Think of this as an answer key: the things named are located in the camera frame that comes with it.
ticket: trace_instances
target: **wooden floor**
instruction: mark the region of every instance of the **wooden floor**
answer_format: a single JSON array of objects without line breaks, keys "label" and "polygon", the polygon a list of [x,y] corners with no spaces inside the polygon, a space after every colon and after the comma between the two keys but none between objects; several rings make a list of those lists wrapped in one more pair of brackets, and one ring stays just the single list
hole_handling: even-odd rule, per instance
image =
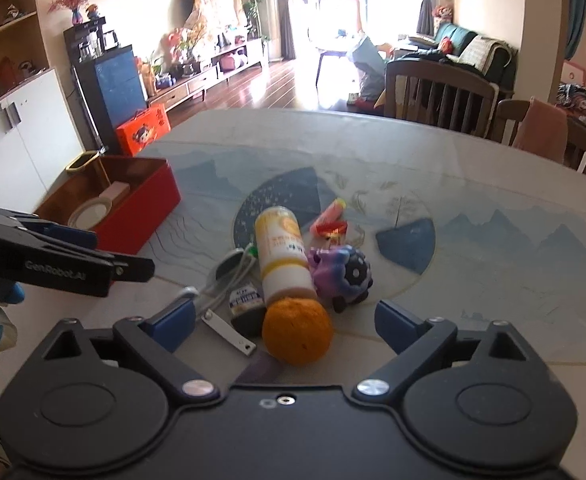
[{"label": "wooden floor", "polygon": [[350,92],[358,91],[358,73],[346,59],[326,57],[318,88],[315,88],[317,59],[296,59],[259,65],[233,76],[229,84],[218,83],[201,97],[184,102],[169,111],[171,126],[203,110],[224,108],[295,108],[298,110],[355,111],[347,107]]}]

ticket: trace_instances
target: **orange gift box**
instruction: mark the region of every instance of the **orange gift box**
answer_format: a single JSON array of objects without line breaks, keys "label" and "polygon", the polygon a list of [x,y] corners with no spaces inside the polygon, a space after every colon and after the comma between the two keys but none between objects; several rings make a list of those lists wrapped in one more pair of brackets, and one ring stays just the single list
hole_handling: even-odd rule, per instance
[{"label": "orange gift box", "polygon": [[121,124],[115,130],[125,155],[139,153],[151,142],[170,131],[171,124],[163,104],[139,111],[134,118]]}]

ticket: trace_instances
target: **blue cabinet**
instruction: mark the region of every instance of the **blue cabinet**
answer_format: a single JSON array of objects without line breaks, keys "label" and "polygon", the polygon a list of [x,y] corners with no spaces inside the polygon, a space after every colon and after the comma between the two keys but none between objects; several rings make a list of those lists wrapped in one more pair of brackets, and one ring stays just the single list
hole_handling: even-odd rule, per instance
[{"label": "blue cabinet", "polygon": [[109,153],[122,153],[115,128],[147,108],[131,45],[80,63],[78,80],[100,139]]}]

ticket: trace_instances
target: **cabinet handle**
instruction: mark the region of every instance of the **cabinet handle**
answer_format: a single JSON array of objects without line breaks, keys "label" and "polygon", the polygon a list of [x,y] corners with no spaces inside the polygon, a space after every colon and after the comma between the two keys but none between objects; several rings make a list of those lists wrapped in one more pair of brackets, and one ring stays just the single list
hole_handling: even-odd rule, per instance
[{"label": "cabinet handle", "polygon": [[16,118],[16,126],[22,122],[22,117],[20,117],[20,112],[17,110],[17,106],[15,103],[11,103],[9,105],[10,110],[14,113],[14,117]]},{"label": "cabinet handle", "polygon": [[6,117],[6,122],[9,123],[9,131],[13,130],[16,127],[16,125],[13,124],[13,120],[11,119],[11,114],[9,113],[8,108],[3,108],[2,105],[0,105],[0,111],[4,113],[4,116]]}]

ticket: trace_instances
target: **round table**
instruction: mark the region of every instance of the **round table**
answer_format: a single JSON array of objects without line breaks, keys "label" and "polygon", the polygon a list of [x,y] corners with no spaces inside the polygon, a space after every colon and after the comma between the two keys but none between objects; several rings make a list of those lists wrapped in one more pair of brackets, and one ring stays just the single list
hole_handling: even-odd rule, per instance
[{"label": "round table", "polygon": [[[347,239],[371,260],[375,285],[365,304],[332,314],[336,336],[323,359],[286,368],[278,381],[351,387],[387,362],[394,354],[373,323],[381,299],[460,328],[506,319],[576,400],[570,464],[586,478],[586,176],[437,128],[292,110],[202,112],[142,156],[167,158],[182,194],[141,252],[155,260],[157,278],[117,284],[106,300],[28,288],[32,303],[64,302],[63,312],[35,307],[40,315],[91,327],[150,316],[180,286],[203,286],[215,263],[248,240],[262,208],[290,206],[308,227],[341,196]],[[35,331],[30,316],[10,309],[20,337],[26,333],[26,357],[50,325]],[[176,353],[222,388],[250,362],[203,323]],[[2,359],[20,364],[9,352]]]}]

